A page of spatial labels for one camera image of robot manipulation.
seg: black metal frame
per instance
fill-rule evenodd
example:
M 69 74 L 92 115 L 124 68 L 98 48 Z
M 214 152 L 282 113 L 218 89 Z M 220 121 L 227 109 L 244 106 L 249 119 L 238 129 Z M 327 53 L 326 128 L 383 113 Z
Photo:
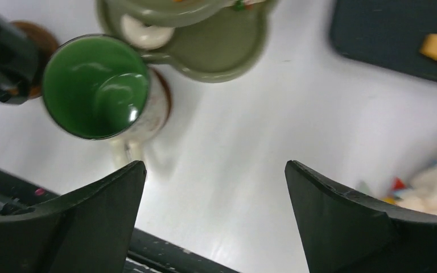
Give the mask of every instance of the black metal frame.
M 58 195 L 0 171 L 0 211 L 33 206 Z M 134 229 L 123 273 L 237 273 L 179 246 Z

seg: red object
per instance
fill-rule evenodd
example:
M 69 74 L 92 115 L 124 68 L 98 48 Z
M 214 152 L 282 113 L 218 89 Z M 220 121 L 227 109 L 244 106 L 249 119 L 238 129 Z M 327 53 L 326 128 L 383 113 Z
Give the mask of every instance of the red object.
M 34 192 L 34 194 L 37 195 L 37 196 L 41 196 L 41 195 L 43 195 L 45 192 L 46 192 L 46 191 L 45 191 L 44 189 L 39 188 L 39 189 L 37 189 L 37 190 Z
M 401 179 L 396 177 L 394 179 L 393 190 L 397 191 L 399 189 L 406 189 L 406 186 Z

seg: black mug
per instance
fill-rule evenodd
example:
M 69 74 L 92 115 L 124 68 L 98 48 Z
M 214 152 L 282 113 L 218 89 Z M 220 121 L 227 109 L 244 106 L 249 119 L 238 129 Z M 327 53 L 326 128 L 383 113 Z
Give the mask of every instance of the black mug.
M 37 45 L 0 17 L 0 102 L 22 104 L 40 81 L 42 62 Z

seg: black mug handle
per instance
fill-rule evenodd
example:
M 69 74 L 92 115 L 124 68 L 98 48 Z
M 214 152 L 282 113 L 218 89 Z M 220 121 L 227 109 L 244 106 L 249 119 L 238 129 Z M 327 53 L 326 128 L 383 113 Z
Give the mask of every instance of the black mug handle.
M 27 101 L 27 94 L 23 94 L 22 89 L 29 88 L 25 80 L 18 76 L 4 74 L 0 71 L 0 102 L 6 104 L 22 104 Z

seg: table surface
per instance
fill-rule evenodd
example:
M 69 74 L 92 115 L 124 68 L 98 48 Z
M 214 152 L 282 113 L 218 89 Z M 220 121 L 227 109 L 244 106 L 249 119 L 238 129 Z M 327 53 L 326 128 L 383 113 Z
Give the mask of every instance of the table surface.
M 435 153 L 437 84 L 336 55 L 332 5 L 279 1 L 262 59 L 234 81 L 203 84 L 157 66 L 174 109 L 145 147 L 136 227 L 244 273 L 307 272 L 288 160 L 381 193 Z M 93 0 L 0 0 L 0 13 L 61 42 L 101 32 Z M 66 134 L 40 99 L 0 104 L 0 168 L 58 193 L 114 171 L 106 142 Z

